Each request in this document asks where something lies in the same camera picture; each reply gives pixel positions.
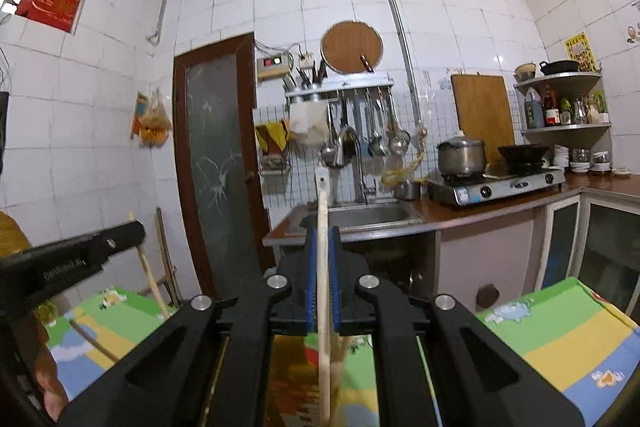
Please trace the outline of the person's left hand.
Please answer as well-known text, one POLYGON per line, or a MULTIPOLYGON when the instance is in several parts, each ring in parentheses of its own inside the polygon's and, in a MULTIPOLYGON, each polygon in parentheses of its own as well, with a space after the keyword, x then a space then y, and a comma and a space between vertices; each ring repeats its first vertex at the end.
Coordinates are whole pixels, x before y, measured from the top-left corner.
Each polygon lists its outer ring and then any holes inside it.
POLYGON ((42 392, 44 408, 52 421, 58 421, 70 400, 58 379, 58 366, 47 347, 47 329, 34 314, 29 314, 14 327, 14 336, 21 356, 42 392))

